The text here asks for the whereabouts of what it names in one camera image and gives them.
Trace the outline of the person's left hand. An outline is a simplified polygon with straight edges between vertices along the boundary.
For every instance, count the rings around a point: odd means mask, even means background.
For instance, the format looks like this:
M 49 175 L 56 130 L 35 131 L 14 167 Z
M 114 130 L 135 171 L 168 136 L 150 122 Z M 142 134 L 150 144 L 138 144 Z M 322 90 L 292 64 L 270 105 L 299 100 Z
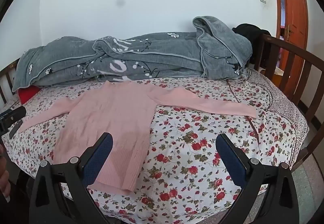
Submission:
M 7 159 L 3 156 L 4 154 L 4 148 L 1 146 L 1 158 L 0 158 L 0 188 L 1 193 L 5 197 L 5 199 L 8 201 L 10 192 L 11 192 L 11 184 L 9 182 L 9 172 L 6 168 L 7 166 Z

